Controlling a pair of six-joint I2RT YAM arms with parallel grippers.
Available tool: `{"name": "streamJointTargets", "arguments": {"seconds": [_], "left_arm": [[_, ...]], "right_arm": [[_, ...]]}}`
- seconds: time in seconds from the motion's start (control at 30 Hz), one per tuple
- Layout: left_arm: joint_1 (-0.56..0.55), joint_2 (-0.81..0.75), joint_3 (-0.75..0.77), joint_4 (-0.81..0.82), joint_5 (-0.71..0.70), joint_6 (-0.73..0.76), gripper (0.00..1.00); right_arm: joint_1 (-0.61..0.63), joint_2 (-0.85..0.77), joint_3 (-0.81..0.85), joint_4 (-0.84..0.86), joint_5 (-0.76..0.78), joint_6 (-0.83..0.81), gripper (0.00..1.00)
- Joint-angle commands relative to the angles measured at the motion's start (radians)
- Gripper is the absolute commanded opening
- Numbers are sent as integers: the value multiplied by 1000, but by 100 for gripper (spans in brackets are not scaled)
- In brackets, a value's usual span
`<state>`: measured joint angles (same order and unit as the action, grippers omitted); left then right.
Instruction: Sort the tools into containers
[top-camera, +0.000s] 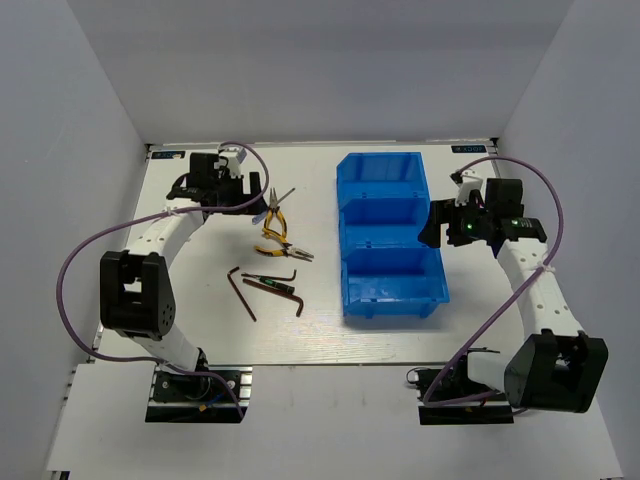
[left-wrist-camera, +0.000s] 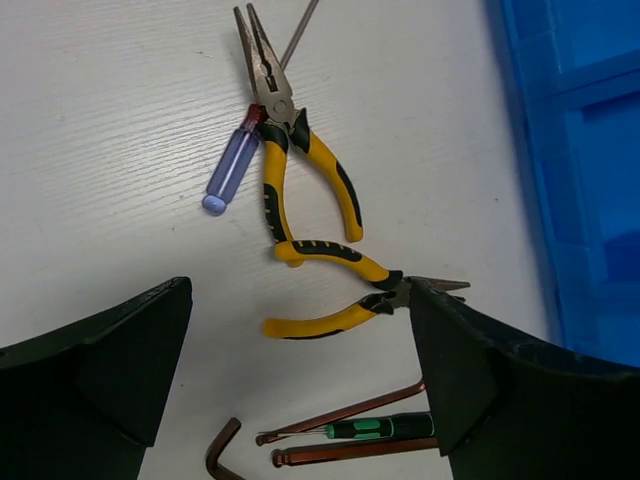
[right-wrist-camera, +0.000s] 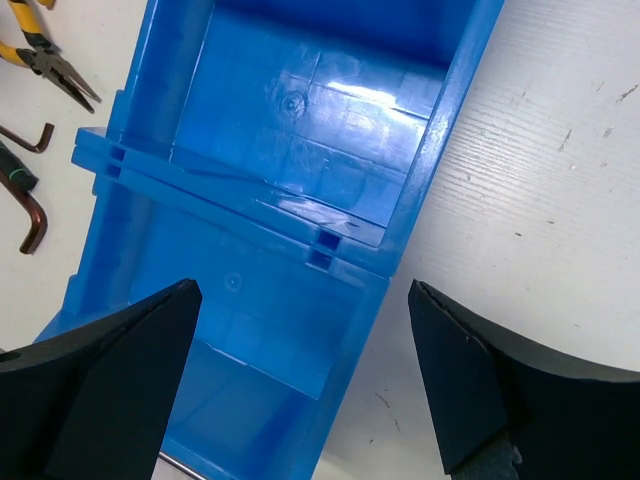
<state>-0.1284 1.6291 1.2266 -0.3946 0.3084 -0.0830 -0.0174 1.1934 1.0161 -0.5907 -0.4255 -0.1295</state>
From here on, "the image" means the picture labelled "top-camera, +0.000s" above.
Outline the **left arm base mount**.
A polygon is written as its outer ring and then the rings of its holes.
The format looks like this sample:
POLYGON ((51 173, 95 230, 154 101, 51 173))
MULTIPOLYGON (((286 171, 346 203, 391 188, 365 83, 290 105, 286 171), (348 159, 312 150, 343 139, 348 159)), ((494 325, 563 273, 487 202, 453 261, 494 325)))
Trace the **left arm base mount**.
POLYGON ((252 368, 214 370, 224 382, 157 369, 145 422, 150 424, 239 424, 251 395, 252 368))

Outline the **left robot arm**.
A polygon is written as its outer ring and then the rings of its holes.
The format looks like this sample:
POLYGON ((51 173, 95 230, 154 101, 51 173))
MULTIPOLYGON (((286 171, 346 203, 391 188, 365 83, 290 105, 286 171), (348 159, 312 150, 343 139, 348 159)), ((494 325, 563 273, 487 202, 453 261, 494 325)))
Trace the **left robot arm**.
POLYGON ((212 214, 253 216, 266 210, 258 172, 249 174, 250 190, 244 190, 245 157, 244 147, 229 143, 214 153, 191 154, 189 170, 166 195, 164 215, 124 250, 100 260, 102 326, 131 339, 161 365, 178 368, 177 387, 191 399, 209 392, 212 377, 203 368, 202 351, 176 325, 169 268, 212 214))

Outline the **large brown hex key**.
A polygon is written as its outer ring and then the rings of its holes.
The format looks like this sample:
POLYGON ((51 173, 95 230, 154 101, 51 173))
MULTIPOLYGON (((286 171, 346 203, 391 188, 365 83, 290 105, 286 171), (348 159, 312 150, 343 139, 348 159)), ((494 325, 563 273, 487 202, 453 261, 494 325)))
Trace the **large brown hex key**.
POLYGON ((294 294, 290 294, 290 293, 286 293, 284 291, 278 290, 276 288, 264 285, 262 283, 259 283, 259 282, 256 282, 254 280, 250 280, 250 279, 247 279, 247 278, 243 279, 243 283, 246 284, 246 285, 249 285, 249 286, 251 286, 253 288, 259 289, 261 291, 270 293, 272 295, 279 296, 281 298, 284 298, 284 299, 287 299, 289 301, 292 301, 292 302, 296 303, 297 304, 297 310, 296 310, 295 316, 297 318, 301 317, 303 309, 304 309, 304 301, 299 296, 294 295, 294 294))

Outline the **yellow-handled pliers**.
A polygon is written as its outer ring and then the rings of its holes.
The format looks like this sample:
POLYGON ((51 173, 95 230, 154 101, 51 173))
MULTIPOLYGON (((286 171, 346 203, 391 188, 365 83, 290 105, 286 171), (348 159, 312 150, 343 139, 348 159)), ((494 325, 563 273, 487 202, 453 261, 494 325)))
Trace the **yellow-handled pliers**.
POLYGON ((266 239, 277 241, 282 247, 290 247, 288 242, 288 224, 279 207, 279 198, 275 188, 271 188, 269 192, 269 202, 262 227, 262 235, 266 239), (280 225, 280 229, 276 230, 272 227, 272 223, 276 222, 280 225))
POLYGON ((314 259, 314 255, 306 252, 302 249, 293 246, 284 246, 279 249, 269 250, 260 246, 255 246, 254 250, 267 257, 291 257, 304 261, 311 262, 314 259))

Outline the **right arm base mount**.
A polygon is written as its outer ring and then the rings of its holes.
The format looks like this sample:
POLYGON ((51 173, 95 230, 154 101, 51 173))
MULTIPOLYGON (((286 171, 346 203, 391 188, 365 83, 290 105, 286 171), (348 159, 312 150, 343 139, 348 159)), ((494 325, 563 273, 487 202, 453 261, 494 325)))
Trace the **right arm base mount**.
MULTIPOLYGON (((421 426, 469 426, 512 424, 517 412, 503 394, 479 400, 458 402, 428 408, 422 402, 428 387, 439 373, 438 368, 415 367, 405 375, 406 386, 418 394, 421 426)), ((469 396, 488 394, 490 389, 475 383, 463 372, 451 372, 436 387, 429 402, 444 402, 469 396)))

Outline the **thin brown hex key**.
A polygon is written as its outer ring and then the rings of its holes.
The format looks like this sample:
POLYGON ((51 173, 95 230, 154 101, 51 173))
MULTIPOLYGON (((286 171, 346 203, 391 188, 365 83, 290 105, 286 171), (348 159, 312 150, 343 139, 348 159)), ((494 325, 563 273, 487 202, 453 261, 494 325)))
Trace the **thin brown hex key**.
POLYGON ((297 270, 294 269, 293 274, 289 277, 278 277, 278 276, 273 276, 273 275, 262 275, 262 274, 251 274, 251 273, 247 273, 247 272, 243 272, 241 273, 241 276, 244 278, 252 278, 255 280, 258 280, 262 283, 268 281, 274 281, 274 282, 292 282, 296 279, 296 274, 297 274, 297 270))

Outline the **green black screwdriver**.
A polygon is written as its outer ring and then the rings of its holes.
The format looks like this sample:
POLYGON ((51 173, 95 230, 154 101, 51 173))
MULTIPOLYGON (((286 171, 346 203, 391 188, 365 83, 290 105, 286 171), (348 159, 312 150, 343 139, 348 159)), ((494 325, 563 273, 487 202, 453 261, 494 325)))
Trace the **green black screwdriver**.
POLYGON ((270 278, 260 278, 259 282, 263 285, 285 292, 287 294, 293 294, 295 292, 295 288, 292 285, 288 285, 270 278))

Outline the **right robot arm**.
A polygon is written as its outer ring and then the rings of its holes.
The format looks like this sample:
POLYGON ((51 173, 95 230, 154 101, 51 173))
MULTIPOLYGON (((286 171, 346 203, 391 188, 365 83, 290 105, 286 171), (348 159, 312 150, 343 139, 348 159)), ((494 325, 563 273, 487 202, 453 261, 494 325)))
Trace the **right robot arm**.
POLYGON ((585 413, 595 396, 608 348, 589 336, 573 316, 551 267, 539 220, 524 215, 519 180, 483 180, 466 170, 452 176, 456 197, 434 201, 419 235, 437 247, 485 242, 517 298, 524 339, 506 352, 472 347, 442 378, 461 397, 485 389, 505 395, 515 408, 585 413))

